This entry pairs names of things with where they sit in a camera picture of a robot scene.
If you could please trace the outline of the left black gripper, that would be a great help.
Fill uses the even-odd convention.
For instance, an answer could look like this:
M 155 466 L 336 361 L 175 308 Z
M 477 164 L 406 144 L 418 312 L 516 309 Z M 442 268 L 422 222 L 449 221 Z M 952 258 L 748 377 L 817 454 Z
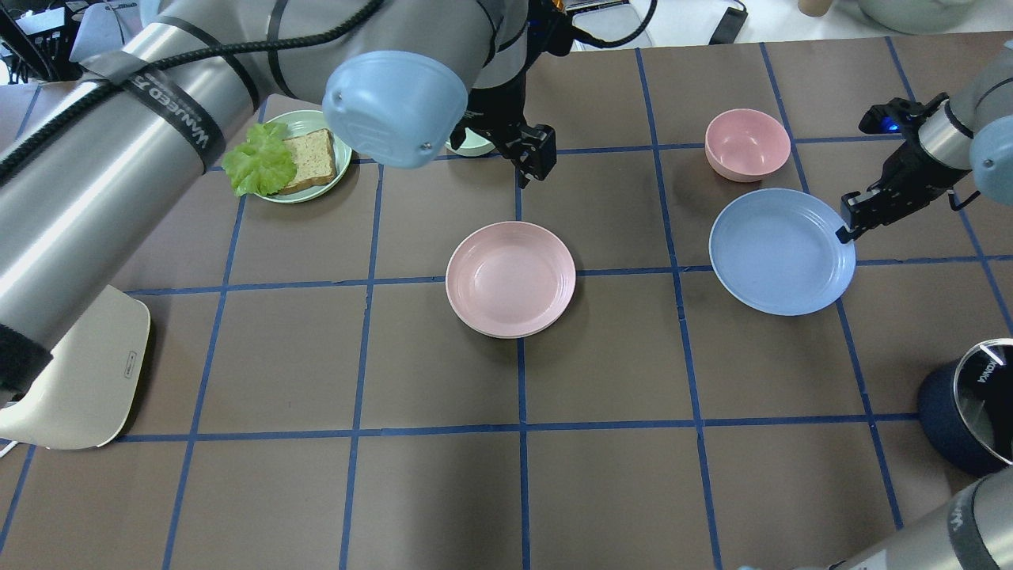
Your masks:
M 556 131 L 550 125 L 529 125 L 525 118 L 527 73 L 539 58 L 528 48 L 516 74 L 491 87 L 474 87 L 468 95 L 465 116 L 453 128 L 453 147 L 470 129 L 495 144 L 495 152 L 510 159 L 516 169 L 518 187 L 530 181 L 545 181 L 557 162 Z

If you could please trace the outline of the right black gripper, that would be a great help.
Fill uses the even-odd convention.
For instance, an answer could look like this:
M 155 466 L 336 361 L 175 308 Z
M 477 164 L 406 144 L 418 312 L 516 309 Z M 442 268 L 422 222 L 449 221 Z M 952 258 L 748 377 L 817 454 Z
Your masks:
M 895 97 L 872 105 L 859 123 L 865 134 L 901 134 L 902 144 L 886 159 L 879 179 L 863 192 L 840 198 L 840 243 L 851 243 L 879 227 L 879 218 L 904 218 L 947 193 L 954 212 L 976 199 L 960 199 L 954 186 L 967 176 L 967 127 L 955 118 L 947 93 L 927 104 Z

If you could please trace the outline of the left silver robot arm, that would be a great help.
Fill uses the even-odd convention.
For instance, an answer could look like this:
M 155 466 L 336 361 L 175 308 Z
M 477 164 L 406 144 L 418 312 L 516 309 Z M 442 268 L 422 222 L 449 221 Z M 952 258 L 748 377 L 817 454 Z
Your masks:
M 561 1 L 163 1 L 84 62 L 57 112 L 2 155 L 2 400 L 267 100 L 321 105 L 380 165 L 427 165 L 464 129 L 524 181 L 555 163 L 525 75 L 567 21 Z

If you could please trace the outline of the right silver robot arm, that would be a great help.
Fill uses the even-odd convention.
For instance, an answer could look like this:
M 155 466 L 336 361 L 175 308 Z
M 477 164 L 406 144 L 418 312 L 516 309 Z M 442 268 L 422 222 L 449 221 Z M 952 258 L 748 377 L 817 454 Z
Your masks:
M 1011 203 L 1011 42 L 958 93 L 928 102 L 895 97 L 872 105 L 859 123 L 864 134 L 901 134 L 878 180 L 840 198 L 850 243 L 947 195 L 959 211 L 984 195 Z

